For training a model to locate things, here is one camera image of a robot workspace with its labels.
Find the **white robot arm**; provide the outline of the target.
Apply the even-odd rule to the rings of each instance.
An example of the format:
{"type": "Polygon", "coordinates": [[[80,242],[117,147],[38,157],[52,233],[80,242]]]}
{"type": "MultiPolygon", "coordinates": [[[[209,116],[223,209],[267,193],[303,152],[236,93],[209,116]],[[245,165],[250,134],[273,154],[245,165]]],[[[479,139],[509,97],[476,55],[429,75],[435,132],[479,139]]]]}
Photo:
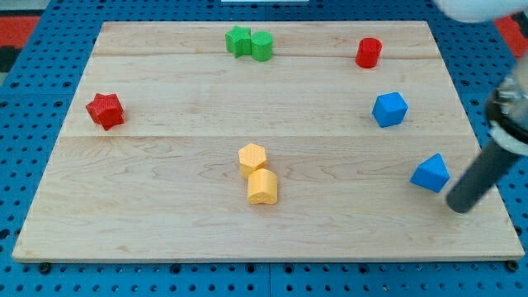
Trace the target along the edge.
{"type": "MultiPolygon", "coordinates": [[[[435,0],[435,4],[449,18],[465,23],[493,21],[516,12],[527,12],[527,0],[435,0]]],[[[491,103],[498,109],[496,115],[488,116],[493,140],[508,152],[526,156],[526,56],[493,91],[491,103]]]]}

